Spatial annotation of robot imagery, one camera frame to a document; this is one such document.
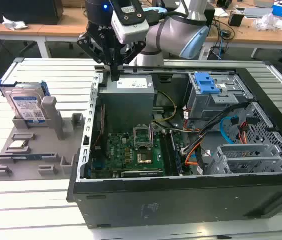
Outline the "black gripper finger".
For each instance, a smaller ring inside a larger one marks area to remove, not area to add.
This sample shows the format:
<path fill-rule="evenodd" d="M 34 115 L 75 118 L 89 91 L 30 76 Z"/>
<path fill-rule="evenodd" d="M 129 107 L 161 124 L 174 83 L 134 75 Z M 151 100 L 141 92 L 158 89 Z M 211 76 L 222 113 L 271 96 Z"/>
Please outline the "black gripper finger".
<path fill-rule="evenodd" d="M 132 42 L 120 49 L 115 57 L 115 81 L 119 80 L 123 65 L 128 65 L 145 48 L 144 40 Z"/>
<path fill-rule="evenodd" d="M 85 32 L 77 43 L 95 62 L 103 63 L 109 68 L 110 77 L 115 81 L 114 53 L 109 47 L 108 40 L 104 33 Z"/>

